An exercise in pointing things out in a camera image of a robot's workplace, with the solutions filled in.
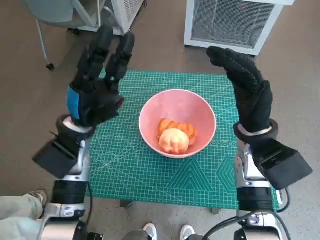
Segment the left black robot hand blue tape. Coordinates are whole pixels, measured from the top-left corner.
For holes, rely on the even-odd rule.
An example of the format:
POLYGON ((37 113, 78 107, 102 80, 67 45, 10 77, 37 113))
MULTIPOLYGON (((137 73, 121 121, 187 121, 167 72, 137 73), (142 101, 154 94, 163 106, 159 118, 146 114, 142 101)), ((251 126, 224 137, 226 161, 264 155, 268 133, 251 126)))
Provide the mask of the left black robot hand blue tape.
POLYGON ((113 29, 101 25, 96 37, 84 50, 74 80, 67 91, 67 108, 73 122, 94 127, 118 116, 124 103, 119 83, 128 70, 135 35, 127 32, 120 38, 114 54, 109 54, 113 29))

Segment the right black knitted glove hand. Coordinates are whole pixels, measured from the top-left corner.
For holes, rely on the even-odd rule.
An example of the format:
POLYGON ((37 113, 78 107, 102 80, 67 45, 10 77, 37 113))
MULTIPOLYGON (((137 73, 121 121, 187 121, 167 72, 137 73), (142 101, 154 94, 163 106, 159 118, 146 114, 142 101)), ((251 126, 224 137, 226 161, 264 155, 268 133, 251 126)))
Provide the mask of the right black knitted glove hand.
POLYGON ((226 71, 232 82, 239 122, 249 133, 268 129, 273 94, 270 82, 258 70, 254 59, 229 48, 211 46, 206 50, 212 65, 226 71))

